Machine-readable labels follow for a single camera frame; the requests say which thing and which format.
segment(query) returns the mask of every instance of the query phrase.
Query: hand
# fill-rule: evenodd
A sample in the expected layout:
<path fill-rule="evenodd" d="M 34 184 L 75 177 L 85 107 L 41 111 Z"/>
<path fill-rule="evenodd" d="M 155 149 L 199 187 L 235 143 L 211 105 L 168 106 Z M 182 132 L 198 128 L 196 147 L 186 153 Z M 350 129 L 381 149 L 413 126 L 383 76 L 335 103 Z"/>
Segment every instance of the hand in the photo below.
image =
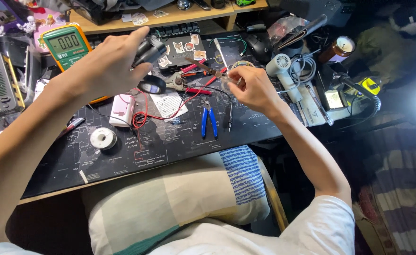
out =
<path fill-rule="evenodd" d="M 245 81 L 241 88 L 233 83 L 228 83 L 228 87 L 238 101 L 250 109 L 268 117 L 276 110 L 285 107 L 290 109 L 277 94 L 264 69 L 239 66 L 230 71 L 228 76 L 234 80 L 242 78 Z"/>
<path fill-rule="evenodd" d="M 153 68 L 150 63 L 142 63 L 129 71 L 138 46 L 148 32 L 149 27 L 142 27 L 130 35 L 108 36 L 96 49 L 53 78 L 49 85 L 64 89 L 69 98 L 80 99 L 82 104 L 136 88 Z"/>

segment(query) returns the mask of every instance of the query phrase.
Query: forearm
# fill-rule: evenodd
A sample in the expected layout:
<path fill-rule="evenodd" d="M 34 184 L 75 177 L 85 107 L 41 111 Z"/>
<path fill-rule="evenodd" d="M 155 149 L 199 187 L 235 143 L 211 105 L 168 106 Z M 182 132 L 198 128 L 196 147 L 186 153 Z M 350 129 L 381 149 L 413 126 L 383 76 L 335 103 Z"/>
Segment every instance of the forearm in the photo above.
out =
<path fill-rule="evenodd" d="M 302 170 L 315 187 L 315 196 L 336 196 L 351 206 L 347 179 L 328 150 L 310 133 L 289 107 L 280 107 L 270 115 L 296 155 Z"/>
<path fill-rule="evenodd" d="M 79 107 L 75 98 L 65 99 L 57 85 L 51 81 L 0 135 L 0 241 L 38 163 Z"/>

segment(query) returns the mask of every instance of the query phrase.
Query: white hair dryer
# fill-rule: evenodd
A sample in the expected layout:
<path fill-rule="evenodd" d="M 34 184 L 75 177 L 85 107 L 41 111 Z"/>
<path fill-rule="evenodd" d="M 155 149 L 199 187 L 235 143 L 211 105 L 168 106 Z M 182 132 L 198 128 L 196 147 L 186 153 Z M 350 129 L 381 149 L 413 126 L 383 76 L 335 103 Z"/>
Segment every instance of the white hair dryer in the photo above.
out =
<path fill-rule="evenodd" d="M 302 100 L 302 95 L 288 72 L 290 65 L 290 57 L 285 54 L 278 54 L 266 65 L 266 73 L 273 78 L 279 78 L 291 101 L 297 103 Z"/>

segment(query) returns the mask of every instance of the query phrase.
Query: screen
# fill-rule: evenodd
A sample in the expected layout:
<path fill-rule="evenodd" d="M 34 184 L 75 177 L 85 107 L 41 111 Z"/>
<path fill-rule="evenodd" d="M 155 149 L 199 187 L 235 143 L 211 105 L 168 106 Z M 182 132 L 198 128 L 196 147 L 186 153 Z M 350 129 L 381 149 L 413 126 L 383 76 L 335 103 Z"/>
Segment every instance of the screen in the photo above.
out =
<path fill-rule="evenodd" d="M 82 43 L 79 41 L 77 36 L 75 36 L 75 32 L 49 39 L 49 43 L 51 44 L 56 54 L 60 54 L 72 49 L 77 49 L 82 46 Z"/>

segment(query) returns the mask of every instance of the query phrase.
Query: green wire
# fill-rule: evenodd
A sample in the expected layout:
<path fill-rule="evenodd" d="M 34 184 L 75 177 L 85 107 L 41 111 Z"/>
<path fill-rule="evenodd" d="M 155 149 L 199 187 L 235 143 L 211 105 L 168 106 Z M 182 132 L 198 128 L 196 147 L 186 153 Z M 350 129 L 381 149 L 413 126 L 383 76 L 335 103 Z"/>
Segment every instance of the green wire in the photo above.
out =
<path fill-rule="evenodd" d="M 242 37 L 241 37 L 241 39 L 238 39 L 238 38 L 233 38 L 233 37 L 231 37 L 231 38 L 217 38 L 218 40 L 229 40 L 229 39 L 234 39 L 234 40 L 238 40 L 238 41 L 241 41 L 242 43 L 244 43 L 244 50 L 242 51 L 242 53 L 241 54 L 244 54 L 245 53 L 245 49 L 246 49 L 246 47 L 247 47 L 247 44 L 245 43 L 245 40 L 243 40 L 242 39 Z M 211 43 L 213 42 L 213 40 L 211 40 L 211 42 L 209 42 L 209 44 L 208 44 L 208 47 L 211 47 Z"/>

